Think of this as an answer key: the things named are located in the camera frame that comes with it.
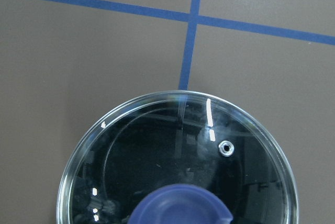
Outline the glass pot lid blue knob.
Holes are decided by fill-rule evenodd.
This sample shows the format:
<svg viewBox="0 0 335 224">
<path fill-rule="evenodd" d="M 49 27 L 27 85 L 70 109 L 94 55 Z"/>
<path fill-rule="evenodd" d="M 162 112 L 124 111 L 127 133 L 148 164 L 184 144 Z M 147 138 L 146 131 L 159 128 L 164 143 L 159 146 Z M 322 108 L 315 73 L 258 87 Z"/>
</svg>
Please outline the glass pot lid blue knob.
<svg viewBox="0 0 335 224">
<path fill-rule="evenodd" d="M 296 182 L 273 136 L 221 98 L 166 91 L 85 133 L 63 172 L 57 223 L 298 223 Z"/>
</svg>

